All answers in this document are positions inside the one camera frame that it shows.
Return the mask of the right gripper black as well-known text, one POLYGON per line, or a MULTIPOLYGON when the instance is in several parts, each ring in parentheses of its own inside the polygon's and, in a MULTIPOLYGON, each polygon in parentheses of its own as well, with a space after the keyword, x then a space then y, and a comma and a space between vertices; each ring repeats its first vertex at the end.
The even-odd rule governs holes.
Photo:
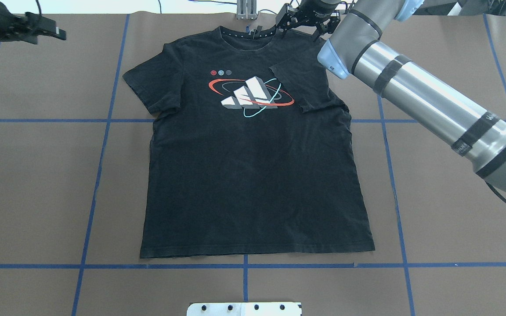
POLYGON ((276 30, 286 33, 299 26, 315 27, 312 39, 333 34, 340 23, 339 4, 283 4, 276 16, 276 30))

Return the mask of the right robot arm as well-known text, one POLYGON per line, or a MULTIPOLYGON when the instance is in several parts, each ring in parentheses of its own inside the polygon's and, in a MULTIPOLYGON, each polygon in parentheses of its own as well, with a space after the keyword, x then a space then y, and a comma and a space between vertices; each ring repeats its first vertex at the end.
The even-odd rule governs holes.
POLYGON ((381 41, 390 22, 407 20, 421 0, 358 0, 344 15, 337 0, 283 4, 276 27, 315 26, 330 38, 318 62, 340 79, 353 75, 374 93, 472 162, 476 175, 506 192, 506 122, 381 41))

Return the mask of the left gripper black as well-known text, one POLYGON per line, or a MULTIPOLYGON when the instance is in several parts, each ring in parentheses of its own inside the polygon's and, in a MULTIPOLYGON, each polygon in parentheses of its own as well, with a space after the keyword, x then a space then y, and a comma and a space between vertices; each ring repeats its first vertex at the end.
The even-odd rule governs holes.
POLYGON ((44 17, 40 2, 36 0, 35 3, 38 12, 25 12, 23 16, 18 16, 0 2, 0 42, 38 44, 38 36, 67 40, 67 32, 59 28, 55 20, 44 17))

